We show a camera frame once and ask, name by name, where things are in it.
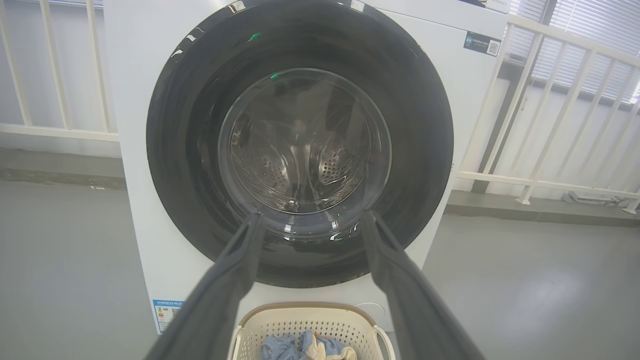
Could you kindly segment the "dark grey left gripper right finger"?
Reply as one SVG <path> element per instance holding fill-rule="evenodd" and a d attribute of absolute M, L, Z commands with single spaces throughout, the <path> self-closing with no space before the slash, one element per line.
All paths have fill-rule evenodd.
<path fill-rule="evenodd" d="M 386 294 L 398 351 L 404 360 L 482 360 L 483 354 L 382 217 L 366 210 L 360 221 L 368 267 Z"/>

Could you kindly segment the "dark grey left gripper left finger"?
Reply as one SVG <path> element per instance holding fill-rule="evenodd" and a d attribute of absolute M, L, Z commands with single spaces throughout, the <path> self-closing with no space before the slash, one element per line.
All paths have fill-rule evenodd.
<path fill-rule="evenodd" d="M 187 298 L 147 360 L 226 360 L 240 301 L 256 280 L 265 224 L 249 215 Z"/>

